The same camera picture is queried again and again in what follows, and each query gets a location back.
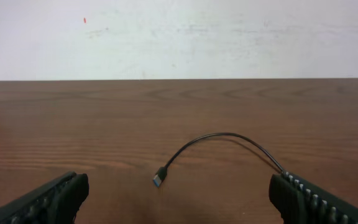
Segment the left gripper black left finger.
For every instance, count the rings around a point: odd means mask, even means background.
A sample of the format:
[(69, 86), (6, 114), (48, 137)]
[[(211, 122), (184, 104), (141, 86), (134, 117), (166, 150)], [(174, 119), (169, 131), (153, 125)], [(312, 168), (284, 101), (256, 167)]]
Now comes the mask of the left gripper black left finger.
[(88, 176), (68, 172), (0, 207), (0, 223), (73, 224), (88, 195)]

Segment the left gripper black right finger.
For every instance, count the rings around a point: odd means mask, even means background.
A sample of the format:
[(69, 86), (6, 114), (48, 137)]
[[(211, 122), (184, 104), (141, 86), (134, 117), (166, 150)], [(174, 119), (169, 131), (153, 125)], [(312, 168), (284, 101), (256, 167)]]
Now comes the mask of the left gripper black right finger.
[(284, 224), (358, 224), (357, 207), (290, 172), (272, 175), (268, 196)]

